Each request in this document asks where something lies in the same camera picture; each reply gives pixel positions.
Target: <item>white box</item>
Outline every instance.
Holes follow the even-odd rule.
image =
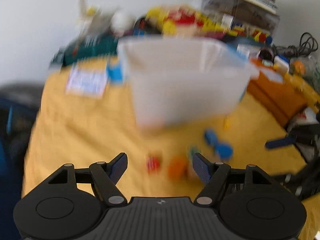
[[[214,39],[131,37],[118,55],[140,128],[228,114],[259,71]]]

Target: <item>bed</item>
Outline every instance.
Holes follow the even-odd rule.
[[[80,63],[82,68],[104,68],[103,58]],[[131,196],[190,196],[203,188],[199,180],[170,181],[167,169],[173,156],[185,155],[188,147],[197,144],[204,156],[212,149],[203,140],[203,132],[213,128],[219,138],[234,148],[228,162],[233,168],[254,163],[270,175],[297,172],[305,165],[293,147],[267,151],[267,140],[285,135],[273,116],[250,94],[229,116],[230,127],[223,128],[224,116],[217,116],[167,128],[156,133],[143,133],[136,128],[129,85],[107,85],[101,99],[67,95],[65,86],[70,68],[52,74],[45,85],[41,111],[33,128],[25,162],[23,194],[27,194],[53,171],[65,163],[76,168],[88,167],[97,161],[109,162],[118,153],[128,155],[128,169],[117,187],[127,199]],[[148,174],[146,156],[162,154],[162,168]],[[92,193],[90,185],[79,184]],[[320,195],[303,202],[307,222],[301,240],[312,240],[320,226]]]

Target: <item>red toy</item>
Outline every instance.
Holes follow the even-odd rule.
[[[155,156],[149,156],[147,158],[148,173],[157,171],[160,168],[160,160]]]
[[[202,20],[197,20],[195,13],[186,12],[180,8],[178,11],[169,12],[167,19],[171,19],[178,25],[191,25],[196,24],[199,27],[204,25]]]

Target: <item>orange ball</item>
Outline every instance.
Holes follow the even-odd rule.
[[[168,166],[168,177],[171,180],[181,180],[188,172],[188,159],[186,157],[173,157]]]
[[[293,63],[294,70],[298,75],[304,75],[306,73],[306,68],[300,60],[296,60]]]

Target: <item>blue toy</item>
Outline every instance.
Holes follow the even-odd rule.
[[[204,132],[204,139],[207,144],[214,148],[214,151],[222,160],[228,160],[233,155],[233,148],[228,143],[219,142],[216,133],[212,129],[207,129]]]

